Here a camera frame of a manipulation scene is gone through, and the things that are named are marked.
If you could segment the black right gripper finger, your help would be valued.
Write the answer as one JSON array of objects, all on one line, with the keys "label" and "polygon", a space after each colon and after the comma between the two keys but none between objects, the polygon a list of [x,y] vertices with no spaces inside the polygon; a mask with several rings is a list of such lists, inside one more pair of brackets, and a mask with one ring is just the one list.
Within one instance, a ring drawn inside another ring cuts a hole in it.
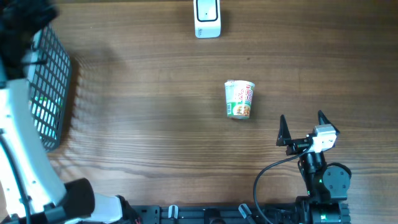
[{"label": "black right gripper finger", "polygon": [[340,134],[340,130],[325,116],[322,110],[318,111],[318,122],[319,125],[330,124],[335,129],[336,134]]},{"label": "black right gripper finger", "polygon": [[285,116],[282,114],[280,116],[280,126],[279,133],[276,140],[276,146],[288,146],[292,143],[292,138],[290,135],[289,128]]}]

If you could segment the cup noodles cup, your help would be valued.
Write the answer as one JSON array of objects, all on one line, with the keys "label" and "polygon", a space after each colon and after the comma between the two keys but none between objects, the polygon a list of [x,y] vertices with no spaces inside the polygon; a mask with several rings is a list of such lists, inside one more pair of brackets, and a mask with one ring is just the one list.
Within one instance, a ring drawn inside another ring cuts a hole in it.
[{"label": "cup noodles cup", "polygon": [[233,119],[248,119],[251,114],[255,84],[244,80],[228,80],[224,83],[226,115]]}]

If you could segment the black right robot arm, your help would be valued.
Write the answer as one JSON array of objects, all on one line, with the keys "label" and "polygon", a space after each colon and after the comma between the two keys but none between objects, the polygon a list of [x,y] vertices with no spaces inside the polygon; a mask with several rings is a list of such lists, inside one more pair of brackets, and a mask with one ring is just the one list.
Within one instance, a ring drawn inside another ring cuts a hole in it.
[{"label": "black right robot arm", "polygon": [[284,115],[276,145],[285,146],[288,156],[298,156],[298,169],[305,182],[307,195],[297,197],[289,218],[292,223],[350,223],[348,189],[352,172],[345,165],[327,163],[324,152],[335,147],[340,131],[318,112],[318,125],[304,138],[292,139]]}]

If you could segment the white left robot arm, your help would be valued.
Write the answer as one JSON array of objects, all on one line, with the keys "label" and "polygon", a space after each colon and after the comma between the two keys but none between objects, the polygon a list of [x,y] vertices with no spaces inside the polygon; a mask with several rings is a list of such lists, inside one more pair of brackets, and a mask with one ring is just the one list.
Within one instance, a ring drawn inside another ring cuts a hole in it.
[{"label": "white left robot arm", "polygon": [[89,180],[63,182],[47,153],[59,142],[71,60],[50,23],[50,1],[1,2],[1,185],[6,223],[139,223],[122,196]]}]

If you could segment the white barcode scanner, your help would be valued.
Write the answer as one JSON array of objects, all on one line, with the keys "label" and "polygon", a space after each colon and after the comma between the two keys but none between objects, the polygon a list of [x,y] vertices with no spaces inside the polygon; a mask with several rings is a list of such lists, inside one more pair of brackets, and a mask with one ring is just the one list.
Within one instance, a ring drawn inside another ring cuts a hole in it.
[{"label": "white barcode scanner", "polygon": [[198,39],[221,35],[220,0],[193,0],[195,36]]}]

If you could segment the grey plastic lattice basket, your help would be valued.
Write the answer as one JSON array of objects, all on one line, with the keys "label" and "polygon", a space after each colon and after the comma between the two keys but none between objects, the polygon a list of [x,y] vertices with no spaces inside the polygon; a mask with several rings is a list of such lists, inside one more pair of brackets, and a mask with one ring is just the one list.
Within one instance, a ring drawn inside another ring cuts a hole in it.
[{"label": "grey plastic lattice basket", "polygon": [[60,145],[72,64],[51,25],[38,31],[25,55],[29,107],[34,126],[47,152]]}]

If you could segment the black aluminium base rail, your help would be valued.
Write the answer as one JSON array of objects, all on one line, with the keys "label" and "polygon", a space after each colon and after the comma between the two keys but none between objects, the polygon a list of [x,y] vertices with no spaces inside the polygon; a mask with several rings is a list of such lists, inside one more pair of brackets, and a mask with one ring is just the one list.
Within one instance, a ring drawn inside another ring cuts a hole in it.
[{"label": "black aluminium base rail", "polygon": [[250,223],[317,223],[349,224],[347,204],[282,203],[268,204],[258,211],[246,204],[235,206],[169,207],[133,206],[142,224],[250,224]]}]

